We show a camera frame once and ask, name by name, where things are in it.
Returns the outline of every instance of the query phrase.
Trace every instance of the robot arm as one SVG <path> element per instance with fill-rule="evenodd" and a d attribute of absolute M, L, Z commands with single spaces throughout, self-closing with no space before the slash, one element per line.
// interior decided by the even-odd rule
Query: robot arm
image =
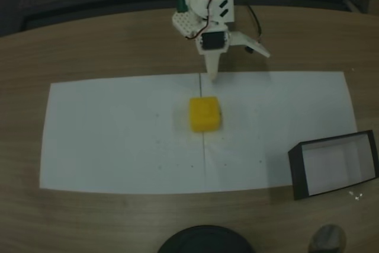
<path fill-rule="evenodd" d="M 263 45 L 237 31 L 229 31 L 226 23 L 235 20 L 234 0 L 183 0 L 184 11 L 174 13 L 174 27 L 186 38 L 193 39 L 199 54 L 204 55 L 207 73 L 214 80 L 219 59 L 229 46 L 246 46 L 270 57 Z"/>

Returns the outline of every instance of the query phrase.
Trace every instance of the black circular base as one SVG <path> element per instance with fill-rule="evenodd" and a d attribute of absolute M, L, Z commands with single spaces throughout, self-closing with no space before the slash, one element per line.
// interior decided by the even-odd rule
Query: black circular base
<path fill-rule="evenodd" d="M 171 236 L 158 253 L 255 253 L 245 238 L 228 228 L 202 225 Z"/>

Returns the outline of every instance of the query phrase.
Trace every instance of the black box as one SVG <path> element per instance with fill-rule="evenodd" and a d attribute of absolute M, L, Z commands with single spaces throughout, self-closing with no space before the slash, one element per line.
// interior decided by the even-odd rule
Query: black box
<path fill-rule="evenodd" d="M 295 200 L 379 177 L 372 130 L 300 142 L 288 157 Z"/>

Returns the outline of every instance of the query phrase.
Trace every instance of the table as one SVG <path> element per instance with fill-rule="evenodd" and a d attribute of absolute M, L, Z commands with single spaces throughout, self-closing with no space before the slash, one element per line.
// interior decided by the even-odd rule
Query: table
<path fill-rule="evenodd" d="M 38 187 L 52 82 L 204 72 L 172 9 L 89 18 L 0 39 L 2 252 L 156 252 L 181 229 L 220 225 L 257 252 L 307 252 L 326 224 L 346 252 L 378 252 L 379 180 L 301 201 L 291 187 L 183 195 L 86 194 Z M 309 8 L 256 7 L 270 59 L 232 47 L 223 71 L 344 71 L 359 130 L 379 138 L 379 18 Z M 246 7 L 236 28 L 256 36 Z M 363 193 L 360 201 L 348 191 Z"/>

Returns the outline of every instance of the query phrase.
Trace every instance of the yellow cube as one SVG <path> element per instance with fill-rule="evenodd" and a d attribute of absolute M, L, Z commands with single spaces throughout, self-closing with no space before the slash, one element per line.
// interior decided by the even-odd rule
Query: yellow cube
<path fill-rule="evenodd" d="M 194 132 L 209 132 L 220 127 L 221 115 L 217 97 L 191 98 L 189 119 Z"/>

